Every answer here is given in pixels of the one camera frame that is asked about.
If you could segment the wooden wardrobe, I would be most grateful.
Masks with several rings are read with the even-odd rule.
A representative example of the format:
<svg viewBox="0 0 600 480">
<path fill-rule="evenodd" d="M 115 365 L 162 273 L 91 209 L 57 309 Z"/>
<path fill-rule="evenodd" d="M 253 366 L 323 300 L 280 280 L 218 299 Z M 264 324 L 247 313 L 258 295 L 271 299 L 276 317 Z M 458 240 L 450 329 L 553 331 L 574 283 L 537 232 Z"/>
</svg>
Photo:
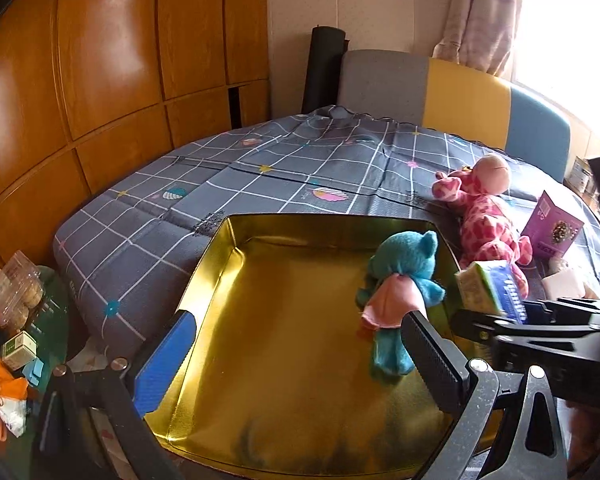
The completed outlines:
<svg viewBox="0 0 600 480">
<path fill-rule="evenodd" d="M 266 0 L 12 0 L 0 18 L 0 266 L 47 264 L 92 196 L 264 122 Z"/>
</svg>

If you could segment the metal tins on desk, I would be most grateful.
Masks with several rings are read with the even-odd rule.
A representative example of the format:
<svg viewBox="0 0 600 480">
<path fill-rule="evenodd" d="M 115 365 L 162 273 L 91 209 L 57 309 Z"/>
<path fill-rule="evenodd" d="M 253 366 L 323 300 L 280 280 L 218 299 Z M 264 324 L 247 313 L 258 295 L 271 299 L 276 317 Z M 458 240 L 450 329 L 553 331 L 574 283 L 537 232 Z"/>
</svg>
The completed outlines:
<svg viewBox="0 0 600 480">
<path fill-rule="evenodd" d="M 565 184 L 580 195 L 593 196 L 595 194 L 596 184 L 591 167 L 585 159 L 581 157 L 574 159 Z"/>
</svg>

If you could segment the gold metal tin tray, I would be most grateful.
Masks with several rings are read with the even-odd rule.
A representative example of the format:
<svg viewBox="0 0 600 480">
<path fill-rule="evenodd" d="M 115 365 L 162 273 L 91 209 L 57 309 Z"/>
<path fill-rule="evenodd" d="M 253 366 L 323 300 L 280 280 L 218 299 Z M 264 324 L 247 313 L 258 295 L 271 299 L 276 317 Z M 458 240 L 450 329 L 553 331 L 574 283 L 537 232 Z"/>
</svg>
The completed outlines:
<svg viewBox="0 0 600 480">
<path fill-rule="evenodd" d="M 193 347 L 146 417 L 170 452 L 255 479 L 405 479 L 451 419 L 422 378 L 372 365 L 355 295 L 387 237 L 425 220 L 235 214 L 180 306 Z"/>
</svg>

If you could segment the white sponge block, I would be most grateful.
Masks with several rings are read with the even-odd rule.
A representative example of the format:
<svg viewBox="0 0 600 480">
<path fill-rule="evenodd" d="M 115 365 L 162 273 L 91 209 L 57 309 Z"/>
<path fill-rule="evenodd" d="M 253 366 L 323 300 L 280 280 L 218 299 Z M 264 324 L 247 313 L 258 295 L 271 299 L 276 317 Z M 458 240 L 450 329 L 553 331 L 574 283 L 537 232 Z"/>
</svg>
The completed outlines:
<svg viewBox="0 0 600 480">
<path fill-rule="evenodd" d="M 549 300 L 559 298 L 584 298 L 586 295 L 585 284 L 572 269 L 560 270 L 543 278 L 542 286 Z"/>
</svg>

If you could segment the purple cardboard box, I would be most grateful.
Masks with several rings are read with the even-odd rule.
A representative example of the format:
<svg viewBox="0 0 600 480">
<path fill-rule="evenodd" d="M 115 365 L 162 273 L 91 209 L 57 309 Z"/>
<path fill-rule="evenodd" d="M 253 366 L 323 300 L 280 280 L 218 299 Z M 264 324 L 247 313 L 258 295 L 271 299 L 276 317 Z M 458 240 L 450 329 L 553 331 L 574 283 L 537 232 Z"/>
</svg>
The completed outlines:
<svg viewBox="0 0 600 480">
<path fill-rule="evenodd" d="M 584 215 L 569 200 L 542 192 L 522 234 L 529 237 L 537 259 L 562 258 L 584 226 Z"/>
</svg>

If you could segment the pink patterned curtain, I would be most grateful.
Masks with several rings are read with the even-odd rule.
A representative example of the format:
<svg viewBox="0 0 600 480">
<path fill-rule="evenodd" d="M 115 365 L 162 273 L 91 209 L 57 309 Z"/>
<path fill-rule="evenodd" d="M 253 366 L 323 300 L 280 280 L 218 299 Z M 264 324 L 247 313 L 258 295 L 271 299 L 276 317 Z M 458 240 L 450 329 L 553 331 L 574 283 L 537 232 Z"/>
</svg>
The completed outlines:
<svg viewBox="0 0 600 480">
<path fill-rule="evenodd" d="M 500 76 L 512 53 L 522 0 L 451 0 L 434 57 Z"/>
</svg>

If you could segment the grey checkered bed quilt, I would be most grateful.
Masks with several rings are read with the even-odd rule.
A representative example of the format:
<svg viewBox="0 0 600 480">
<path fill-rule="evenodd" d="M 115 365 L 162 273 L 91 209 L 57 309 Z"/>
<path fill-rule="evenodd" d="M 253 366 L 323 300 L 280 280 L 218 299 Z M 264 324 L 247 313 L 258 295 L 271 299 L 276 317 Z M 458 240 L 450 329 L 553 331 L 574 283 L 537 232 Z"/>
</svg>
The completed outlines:
<svg viewBox="0 0 600 480">
<path fill-rule="evenodd" d="M 439 172 L 486 145 L 328 106 L 194 141 L 129 174 L 56 232 L 54 255 L 107 358 L 132 356 L 171 317 L 232 214 L 425 220 L 452 247 L 460 226 L 431 194 Z"/>
</svg>

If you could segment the clear plastic food container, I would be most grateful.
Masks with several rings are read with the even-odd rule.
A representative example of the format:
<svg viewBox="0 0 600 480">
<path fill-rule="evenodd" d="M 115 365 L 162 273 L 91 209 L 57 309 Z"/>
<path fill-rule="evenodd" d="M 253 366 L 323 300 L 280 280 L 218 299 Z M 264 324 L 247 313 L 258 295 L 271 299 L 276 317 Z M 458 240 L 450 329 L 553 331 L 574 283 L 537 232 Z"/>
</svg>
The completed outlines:
<svg viewBox="0 0 600 480">
<path fill-rule="evenodd" d="M 44 289 L 40 269 L 18 250 L 0 269 L 0 328 L 21 330 L 38 304 Z"/>
</svg>

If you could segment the orange snack packet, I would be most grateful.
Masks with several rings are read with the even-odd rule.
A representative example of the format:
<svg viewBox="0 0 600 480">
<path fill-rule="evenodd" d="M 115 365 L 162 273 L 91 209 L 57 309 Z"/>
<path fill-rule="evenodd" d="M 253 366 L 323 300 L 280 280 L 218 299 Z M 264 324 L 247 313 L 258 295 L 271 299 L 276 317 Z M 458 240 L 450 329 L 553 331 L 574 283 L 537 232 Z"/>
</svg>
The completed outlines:
<svg viewBox="0 0 600 480">
<path fill-rule="evenodd" d="M 27 427 L 29 383 L 24 377 L 14 377 L 0 359 L 0 442 L 11 434 L 23 436 Z"/>
</svg>

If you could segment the small white green box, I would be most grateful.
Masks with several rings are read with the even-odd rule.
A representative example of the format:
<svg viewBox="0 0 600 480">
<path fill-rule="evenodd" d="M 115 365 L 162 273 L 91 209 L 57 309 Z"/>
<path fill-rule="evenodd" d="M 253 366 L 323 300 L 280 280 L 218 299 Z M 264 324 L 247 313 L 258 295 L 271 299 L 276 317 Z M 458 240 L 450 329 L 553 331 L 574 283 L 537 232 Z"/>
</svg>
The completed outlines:
<svg viewBox="0 0 600 480">
<path fill-rule="evenodd" d="M 38 344 L 25 330 L 20 330 L 1 346 L 1 360 L 10 370 L 20 370 L 35 360 L 37 354 Z"/>
</svg>

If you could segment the green glass side table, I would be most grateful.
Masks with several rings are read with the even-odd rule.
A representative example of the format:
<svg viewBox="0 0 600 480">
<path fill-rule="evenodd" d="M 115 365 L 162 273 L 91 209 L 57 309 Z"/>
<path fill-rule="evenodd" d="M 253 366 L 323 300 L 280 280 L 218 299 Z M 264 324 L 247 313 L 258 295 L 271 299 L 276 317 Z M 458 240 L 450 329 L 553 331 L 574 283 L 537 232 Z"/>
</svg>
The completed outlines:
<svg viewBox="0 0 600 480">
<path fill-rule="evenodd" d="M 36 358 L 16 370 L 29 382 L 26 420 L 23 433 L 16 437 L 0 417 L 0 479 L 30 479 L 32 445 L 38 413 L 53 368 L 64 362 L 68 354 L 69 313 L 72 303 L 60 276 L 47 266 L 40 267 L 44 295 L 33 310 L 24 330 L 36 341 Z"/>
</svg>

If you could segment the blue tissue packet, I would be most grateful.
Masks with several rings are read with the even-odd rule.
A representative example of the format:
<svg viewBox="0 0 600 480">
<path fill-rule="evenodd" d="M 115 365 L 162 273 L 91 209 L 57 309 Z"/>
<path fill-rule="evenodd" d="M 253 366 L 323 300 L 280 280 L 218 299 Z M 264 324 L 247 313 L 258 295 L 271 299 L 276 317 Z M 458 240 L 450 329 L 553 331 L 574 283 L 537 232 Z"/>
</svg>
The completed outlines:
<svg viewBox="0 0 600 480">
<path fill-rule="evenodd" d="M 467 310 L 504 316 L 517 324 L 527 322 L 512 266 L 506 260 L 474 261 L 455 274 Z"/>
</svg>

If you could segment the teal plush bear pink dress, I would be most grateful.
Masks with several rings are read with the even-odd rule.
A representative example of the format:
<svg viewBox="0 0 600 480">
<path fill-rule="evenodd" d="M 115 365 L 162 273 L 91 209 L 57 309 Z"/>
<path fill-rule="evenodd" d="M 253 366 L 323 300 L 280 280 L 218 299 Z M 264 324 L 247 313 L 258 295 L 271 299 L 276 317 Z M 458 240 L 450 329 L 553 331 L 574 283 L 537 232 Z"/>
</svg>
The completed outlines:
<svg viewBox="0 0 600 480">
<path fill-rule="evenodd" d="M 382 374 L 405 376 L 415 368 L 400 327 L 407 313 L 426 314 L 445 297 L 432 279 L 437 250 L 436 232 L 404 231 L 386 238 L 368 260 L 355 302 L 362 331 L 373 337 L 372 364 Z"/>
</svg>

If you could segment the black rolled mat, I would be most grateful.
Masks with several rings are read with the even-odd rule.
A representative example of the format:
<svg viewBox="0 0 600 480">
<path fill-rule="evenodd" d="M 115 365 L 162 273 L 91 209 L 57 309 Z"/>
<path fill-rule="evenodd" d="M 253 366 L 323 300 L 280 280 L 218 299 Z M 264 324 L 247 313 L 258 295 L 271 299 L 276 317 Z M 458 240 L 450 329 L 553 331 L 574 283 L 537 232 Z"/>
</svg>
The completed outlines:
<svg viewBox="0 0 600 480">
<path fill-rule="evenodd" d="M 348 44 L 346 32 L 342 29 L 332 26 L 316 26 L 312 29 L 302 114 L 337 103 L 342 58 L 348 50 Z"/>
</svg>

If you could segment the grey yellow blue headboard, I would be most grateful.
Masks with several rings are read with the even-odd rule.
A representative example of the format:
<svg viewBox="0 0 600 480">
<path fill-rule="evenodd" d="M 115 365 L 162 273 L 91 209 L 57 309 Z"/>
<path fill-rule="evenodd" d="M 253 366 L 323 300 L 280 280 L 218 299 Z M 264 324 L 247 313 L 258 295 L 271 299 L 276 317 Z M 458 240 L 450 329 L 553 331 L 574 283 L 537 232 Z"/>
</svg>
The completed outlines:
<svg viewBox="0 0 600 480">
<path fill-rule="evenodd" d="M 499 148 L 558 182 L 567 169 L 570 125 L 564 115 L 466 66 L 406 52 L 350 51 L 342 60 L 338 103 Z"/>
</svg>

